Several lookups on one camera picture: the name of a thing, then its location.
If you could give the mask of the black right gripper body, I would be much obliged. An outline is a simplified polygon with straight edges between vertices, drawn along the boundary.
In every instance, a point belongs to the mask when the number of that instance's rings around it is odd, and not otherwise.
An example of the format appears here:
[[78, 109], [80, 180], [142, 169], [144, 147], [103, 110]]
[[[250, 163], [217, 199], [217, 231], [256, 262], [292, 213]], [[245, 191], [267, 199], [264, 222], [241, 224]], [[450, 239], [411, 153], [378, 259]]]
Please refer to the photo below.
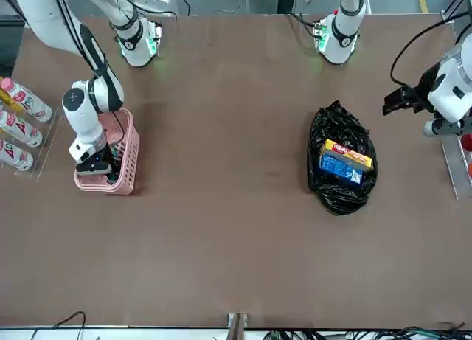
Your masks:
[[111, 147], [106, 144], [105, 147], [96, 153], [96, 165], [98, 167], [112, 167], [114, 164], [114, 155]]

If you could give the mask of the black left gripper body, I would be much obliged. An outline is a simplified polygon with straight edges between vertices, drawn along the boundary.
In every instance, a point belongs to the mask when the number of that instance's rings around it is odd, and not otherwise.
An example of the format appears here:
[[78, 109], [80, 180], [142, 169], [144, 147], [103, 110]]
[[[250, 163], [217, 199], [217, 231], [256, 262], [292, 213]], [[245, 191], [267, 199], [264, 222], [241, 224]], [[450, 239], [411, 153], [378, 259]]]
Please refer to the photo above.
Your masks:
[[430, 67], [422, 74], [419, 83], [414, 87], [414, 91], [417, 95], [417, 102], [413, 107], [415, 114], [423, 110], [434, 113], [434, 106], [429, 101], [428, 94], [434, 85], [438, 71], [438, 67]]

